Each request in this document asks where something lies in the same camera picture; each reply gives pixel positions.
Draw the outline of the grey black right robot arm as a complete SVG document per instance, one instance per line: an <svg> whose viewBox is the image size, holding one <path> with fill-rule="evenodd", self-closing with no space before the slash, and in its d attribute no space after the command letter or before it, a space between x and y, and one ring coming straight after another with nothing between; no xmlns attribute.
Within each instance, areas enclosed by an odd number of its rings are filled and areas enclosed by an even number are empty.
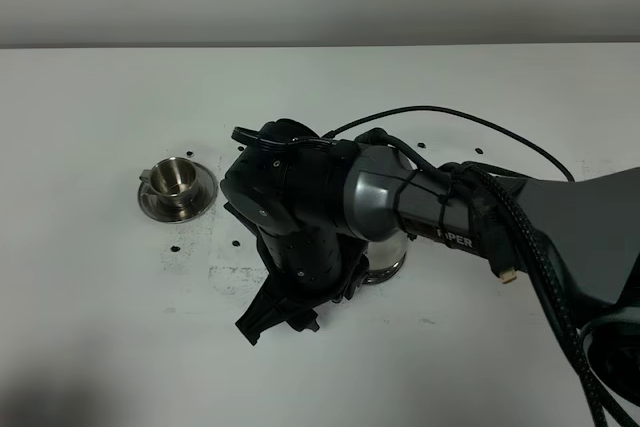
<svg viewBox="0 0 640 427"><path fill-rule="evenodd" d="M367 249L395 234L526 274L582 385L593 421L632 424L639 400L639 172L548 181L477 162L434 166L382 129L353 140L290 119L236 128L243 151L220 187L268 275L237 328L256 343L353 296Z"/></svg>

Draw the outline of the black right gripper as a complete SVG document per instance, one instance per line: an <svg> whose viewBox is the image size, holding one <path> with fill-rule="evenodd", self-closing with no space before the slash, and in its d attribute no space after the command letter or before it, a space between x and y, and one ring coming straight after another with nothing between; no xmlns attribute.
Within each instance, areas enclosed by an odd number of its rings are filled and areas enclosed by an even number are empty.
<svg viewBox="0 0 640 427"><path fill-rule="evenodd" d="M366 272L364 241L347 225L347 177L364 146L280 119L237 127L244 149L220 183L226 209L256 236L268 276L235 326L256 346L286 322L317 332L315 308L353 297Z"/></svg>

